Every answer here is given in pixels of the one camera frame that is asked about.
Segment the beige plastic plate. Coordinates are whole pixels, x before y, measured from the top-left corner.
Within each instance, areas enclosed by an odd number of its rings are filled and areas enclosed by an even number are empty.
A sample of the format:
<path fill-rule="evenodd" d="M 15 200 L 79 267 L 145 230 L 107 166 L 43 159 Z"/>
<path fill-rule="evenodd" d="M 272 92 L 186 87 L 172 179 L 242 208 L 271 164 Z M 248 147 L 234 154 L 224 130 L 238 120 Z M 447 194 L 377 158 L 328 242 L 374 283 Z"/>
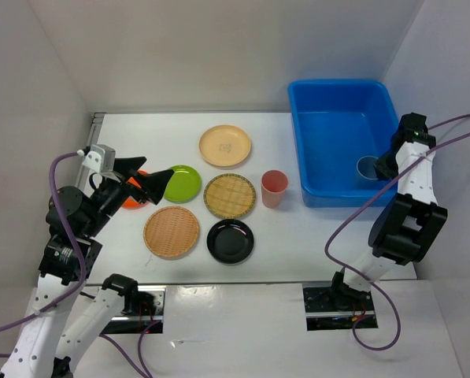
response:
<path fill-rule="evenodd" d="M 241 128 L 221 124 L 206 130 L 198 142 L 202 158 L 211 165 L 227 168 L 246 160 L 252 148 L 252 141 Z"/>

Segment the green plastic plate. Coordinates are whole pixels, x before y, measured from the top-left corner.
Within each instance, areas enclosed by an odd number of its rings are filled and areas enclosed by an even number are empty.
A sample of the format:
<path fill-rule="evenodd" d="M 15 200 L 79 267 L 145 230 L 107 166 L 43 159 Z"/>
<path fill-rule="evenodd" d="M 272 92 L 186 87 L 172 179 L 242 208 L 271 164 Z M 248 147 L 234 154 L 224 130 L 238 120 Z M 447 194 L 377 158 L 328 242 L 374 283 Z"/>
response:
<path fill-rule="evenodd" d="M 170 202 L 183 203 L 194 199 L 202 187 L 198 171 L 189 165 L 174 165 L 172 178 L 165 189 L 164 198 Z"/>

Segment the green-rimmed bamboo tray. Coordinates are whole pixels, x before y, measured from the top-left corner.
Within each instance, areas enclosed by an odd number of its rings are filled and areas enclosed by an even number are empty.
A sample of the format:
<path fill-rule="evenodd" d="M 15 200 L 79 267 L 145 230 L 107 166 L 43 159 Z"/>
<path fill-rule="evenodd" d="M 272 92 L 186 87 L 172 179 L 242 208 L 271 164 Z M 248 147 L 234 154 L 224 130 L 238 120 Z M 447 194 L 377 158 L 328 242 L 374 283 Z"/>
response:
<path fill-rule="evenodd" d="M 238 219 L 255 205 L 256 191 L 244 176 L 225 173 L 212 178 L 205 186 L 203 201 L 208 211 L 222 219 Z"/>

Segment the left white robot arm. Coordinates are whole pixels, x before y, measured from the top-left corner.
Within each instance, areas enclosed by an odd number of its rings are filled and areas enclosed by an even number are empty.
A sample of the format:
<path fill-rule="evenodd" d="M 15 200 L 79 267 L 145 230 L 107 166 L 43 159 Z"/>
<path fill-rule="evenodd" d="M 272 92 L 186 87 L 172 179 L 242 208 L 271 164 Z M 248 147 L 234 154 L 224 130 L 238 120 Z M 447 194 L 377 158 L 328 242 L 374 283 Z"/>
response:
<path fill-rule="evenodd" d="M 136 280 L 114 273 L 106 278 L 87 310 L 71 326 L 67 320 L 102 249 L 95 236 L 128 197 L 157 204 L 173 171 L 142 174 L 145 157 L 105 164 L 93 159 L 102 182 L 91 195 L 73 186 L 58 188 L 50 166 L 51 198 L 46 222 L 50 240 L 39 264 L 39 279 L 29 314 L 13 322 L 21 333 L 0 368 L 0 377 L 71 377 L 89 346 L 118 314 L 134 313 L 145 295 Z"/>

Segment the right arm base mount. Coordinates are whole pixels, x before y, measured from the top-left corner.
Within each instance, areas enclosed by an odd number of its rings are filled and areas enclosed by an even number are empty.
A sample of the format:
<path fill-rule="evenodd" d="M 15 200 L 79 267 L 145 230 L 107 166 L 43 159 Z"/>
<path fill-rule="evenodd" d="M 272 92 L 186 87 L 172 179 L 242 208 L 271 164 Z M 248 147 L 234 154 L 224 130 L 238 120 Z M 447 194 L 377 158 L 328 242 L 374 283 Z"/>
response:
<path fill-rule="evenodd" d="M 309 332 L 378 328 L 375 307 L 368 295 L 360 301 L 334 299 L 331 288 L 323 284 L 302 286 L 306 328 Z"/>

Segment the blue plastic cup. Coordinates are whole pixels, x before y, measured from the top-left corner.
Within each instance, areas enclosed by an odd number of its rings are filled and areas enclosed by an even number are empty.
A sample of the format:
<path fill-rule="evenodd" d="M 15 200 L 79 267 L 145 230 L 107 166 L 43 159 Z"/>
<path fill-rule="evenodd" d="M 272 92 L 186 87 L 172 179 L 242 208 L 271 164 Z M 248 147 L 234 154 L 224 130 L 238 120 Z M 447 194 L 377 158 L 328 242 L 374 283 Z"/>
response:
<path fill-rule="evenodd" d="M 357 161 L 357 178 L 361 182 L 371 183 L 376 182 L 378 180 L 375 167 L 377 160 L 377 157 L 364 156 Z"/>

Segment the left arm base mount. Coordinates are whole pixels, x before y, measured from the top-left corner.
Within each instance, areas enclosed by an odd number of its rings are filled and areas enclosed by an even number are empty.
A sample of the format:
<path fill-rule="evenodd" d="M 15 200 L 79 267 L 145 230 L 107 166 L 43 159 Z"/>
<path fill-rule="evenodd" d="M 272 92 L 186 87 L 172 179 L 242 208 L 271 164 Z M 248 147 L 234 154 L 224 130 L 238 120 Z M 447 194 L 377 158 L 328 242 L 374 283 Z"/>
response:
<path fill-rule="evenodd" d="M 117 314 L 105 326 L 102 334 L 137 335 L 148 326 L 147 334 L 161 334 L 165 314 L 166 286 L 139 286 L 139 296 L 131 310 Z"/>

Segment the black round bowl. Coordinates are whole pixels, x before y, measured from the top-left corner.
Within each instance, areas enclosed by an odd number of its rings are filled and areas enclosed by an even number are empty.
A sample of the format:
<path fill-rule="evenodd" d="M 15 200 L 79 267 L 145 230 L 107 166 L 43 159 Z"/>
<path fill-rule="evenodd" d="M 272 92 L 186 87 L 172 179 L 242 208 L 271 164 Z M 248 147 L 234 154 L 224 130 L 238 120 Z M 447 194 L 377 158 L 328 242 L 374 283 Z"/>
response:
<path fill-rule="evenodd" d="M 225 219 L 209 230 L 206 246 L 210 255 L 219 263 L 238 265 L 250 257 L 255 238 L 251 229 L 242 221 Z"/>

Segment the blue plastic bin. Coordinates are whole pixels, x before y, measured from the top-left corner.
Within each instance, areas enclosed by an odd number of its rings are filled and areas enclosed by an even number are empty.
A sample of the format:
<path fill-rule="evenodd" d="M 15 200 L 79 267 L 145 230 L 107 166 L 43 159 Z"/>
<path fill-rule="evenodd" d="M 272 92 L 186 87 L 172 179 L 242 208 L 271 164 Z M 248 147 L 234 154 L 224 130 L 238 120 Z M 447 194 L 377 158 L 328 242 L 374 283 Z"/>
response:
<path fill-rule="evenodd" d="M 303 202 L 309 208 L 360 207 L 385 183 L 357 163 L 390 147 L 399 119 L 375 80 L 298 80 L 287 89 Z"/>

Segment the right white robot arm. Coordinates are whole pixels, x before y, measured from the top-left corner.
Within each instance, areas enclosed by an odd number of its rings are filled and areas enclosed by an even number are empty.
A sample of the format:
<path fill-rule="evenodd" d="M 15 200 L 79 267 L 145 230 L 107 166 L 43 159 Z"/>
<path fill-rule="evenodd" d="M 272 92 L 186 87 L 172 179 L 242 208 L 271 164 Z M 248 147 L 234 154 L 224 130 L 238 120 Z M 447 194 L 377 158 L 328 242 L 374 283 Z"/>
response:
<path fill-rule="evenodd" d="M 345 268 L 334 274 L 328 301 L 336 309 L 360 309 L 371 282 L 399 265 L 421 261 L 446 222 L 448 212 L 433 190 L 436 138 L 428 133 L 426 119 L 418 113 L 403 115 L 390 149 L 373 165 L 378 180 L 392 180 L 416 166 L 399 179 L 394 197 L 372 226 L 368 250 L 353 264 L 362 275 Z"/>

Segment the pink plastic cup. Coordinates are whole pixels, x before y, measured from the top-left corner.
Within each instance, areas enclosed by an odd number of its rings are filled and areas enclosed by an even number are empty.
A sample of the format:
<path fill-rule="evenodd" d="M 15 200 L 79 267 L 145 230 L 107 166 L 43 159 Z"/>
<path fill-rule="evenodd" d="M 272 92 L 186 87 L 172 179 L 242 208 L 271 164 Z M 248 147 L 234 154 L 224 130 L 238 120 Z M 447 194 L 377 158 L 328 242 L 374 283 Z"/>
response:
<path fill-rule="evenodd" d="M 279 170 L 269 170 L 261 177 L 261 195 L 264 206 L 274 209 L 279 206 L 288 188 L 289 180 Z"/>

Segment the orange plastic plate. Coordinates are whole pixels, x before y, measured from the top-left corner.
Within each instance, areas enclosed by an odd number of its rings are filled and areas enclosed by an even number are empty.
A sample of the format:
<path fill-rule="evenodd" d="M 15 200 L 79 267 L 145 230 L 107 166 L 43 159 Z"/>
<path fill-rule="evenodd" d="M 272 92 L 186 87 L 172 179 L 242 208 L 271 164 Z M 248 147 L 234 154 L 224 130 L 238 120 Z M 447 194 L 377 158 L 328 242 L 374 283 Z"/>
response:
<path fill-rule="evenodd" d="M 140 188 L 141 186 L 137 183 L 134 178 L 130 178 L 127 183 Z M 132 196 L 129 196 L 122 205 L 123 209 L 141 209 L 147 205 L 147 202 L 137 202 Z"/>

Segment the aluminium table edge rail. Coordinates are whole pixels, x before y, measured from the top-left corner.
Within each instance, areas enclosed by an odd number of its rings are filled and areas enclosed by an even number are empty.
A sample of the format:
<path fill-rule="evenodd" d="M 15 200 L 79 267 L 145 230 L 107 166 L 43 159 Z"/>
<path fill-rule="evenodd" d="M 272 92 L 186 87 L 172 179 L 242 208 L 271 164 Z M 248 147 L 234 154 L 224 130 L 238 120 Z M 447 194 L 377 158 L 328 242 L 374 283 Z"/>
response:
<path fill-rule="evenodd" d="M 105 118 L 105 113 L 94 113 L 91 120 L 90 131 L 87 137 L 87 145 L 91 145 L 92 143 L 96 143 L 98 141 L 98 137 L 102 128 L 102 123 Z M 88 169 L 84 166 L 80 166 L 78 175 L 76 178 L 76 187 L 83 190 L 85 188 L 85 184 L 88 181 Z"/>

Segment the brown woven bamboo tray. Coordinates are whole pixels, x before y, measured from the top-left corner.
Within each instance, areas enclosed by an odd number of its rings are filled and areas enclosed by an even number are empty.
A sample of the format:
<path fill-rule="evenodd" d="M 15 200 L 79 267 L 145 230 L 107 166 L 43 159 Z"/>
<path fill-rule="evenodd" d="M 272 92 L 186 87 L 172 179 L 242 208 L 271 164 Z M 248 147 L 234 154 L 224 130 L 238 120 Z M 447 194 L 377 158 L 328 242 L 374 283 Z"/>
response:
<path fill-rule="evenodd" d="M 190 210 L 167 206 L 149 217 L 143 229 L 143 240 L 153 255 L 176 260 L 194 248 L 199 231 L 198 219 Z"/>

